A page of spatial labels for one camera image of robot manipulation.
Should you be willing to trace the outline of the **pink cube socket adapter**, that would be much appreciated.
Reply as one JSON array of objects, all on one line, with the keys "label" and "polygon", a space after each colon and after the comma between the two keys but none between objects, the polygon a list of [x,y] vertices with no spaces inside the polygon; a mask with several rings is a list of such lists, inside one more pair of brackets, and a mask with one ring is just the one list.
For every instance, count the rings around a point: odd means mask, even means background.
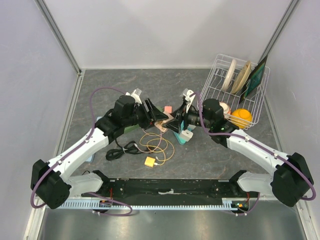
[{"label": "pink cube socket adapter", "polygon": [[171,114],[167,114],[168,119],[157,121],[154,126],[158,128],[161,133],[165,133],[168,129],[165,127],[165,124],[171,121],[174,117]]}]

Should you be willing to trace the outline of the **white square plug adapter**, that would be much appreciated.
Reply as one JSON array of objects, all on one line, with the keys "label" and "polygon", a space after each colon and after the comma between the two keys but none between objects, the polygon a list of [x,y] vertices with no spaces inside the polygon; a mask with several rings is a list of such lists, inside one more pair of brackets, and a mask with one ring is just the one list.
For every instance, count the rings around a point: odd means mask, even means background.
[{"label": "white square plug adapter", "polygon": [[180,138],[185,142],[188,142],[192,137],[193,137],[193,132],[188,129],[182,130],[180,133]]}]

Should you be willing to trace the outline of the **teal triangular power strip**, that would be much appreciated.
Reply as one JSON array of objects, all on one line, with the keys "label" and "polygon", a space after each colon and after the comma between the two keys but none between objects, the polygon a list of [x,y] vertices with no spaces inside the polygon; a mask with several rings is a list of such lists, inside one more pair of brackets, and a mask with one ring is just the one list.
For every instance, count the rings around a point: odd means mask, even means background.
[{"label": "teal triangular power strip", "polygon": [[180,132],[176,133],[173,132],[174,136],[176,137],[178,143],[180,145],[184,145],[186,142],[188,142],[193,137],[193,130],[196,128],[195,125],[189,124],[187,129],[184,130],[184,122],[180,125]]}]

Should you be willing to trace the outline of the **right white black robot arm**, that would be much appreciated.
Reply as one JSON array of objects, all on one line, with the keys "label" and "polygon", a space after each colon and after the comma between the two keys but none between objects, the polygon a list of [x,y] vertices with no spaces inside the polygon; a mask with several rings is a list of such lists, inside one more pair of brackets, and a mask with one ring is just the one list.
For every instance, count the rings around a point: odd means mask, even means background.
[{"label": "right white black robot arm", "polygon": [[266,171],[265,174],[242,171],[229,184],[233,196],[258,192],[274,196],[288,207],[295,206],[300,200],[316,198],[314,181],[302,155],[297,152],[289,155],[250,137],[225,117],[224,108],[217,99],[209,98],[198,107],[193,110],[184,102],[164,127],[176,133],[189,125],[202,127],[215,143],[246,156]]}]

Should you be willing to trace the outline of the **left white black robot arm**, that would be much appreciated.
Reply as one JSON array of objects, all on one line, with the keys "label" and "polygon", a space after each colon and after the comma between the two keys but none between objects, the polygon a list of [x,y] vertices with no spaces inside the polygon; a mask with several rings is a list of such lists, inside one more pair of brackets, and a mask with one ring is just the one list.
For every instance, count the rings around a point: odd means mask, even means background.
[{"label": "left white black robot arm", "polygon": [[51,209],[60,207],[69,197],[88,192],[106,196],[110,185],[100,171],[78,176],[72,174],[90,156],[123,135],[125,128],[139,125],[147,130],[168,118],[148,98],[142,103],[130,95],[120,96],[114,107],[96,120],[78,142],[47,162],[40,159],[33,164],[30,185],[32,207],[38,208],[34,204],[35,196]]}]

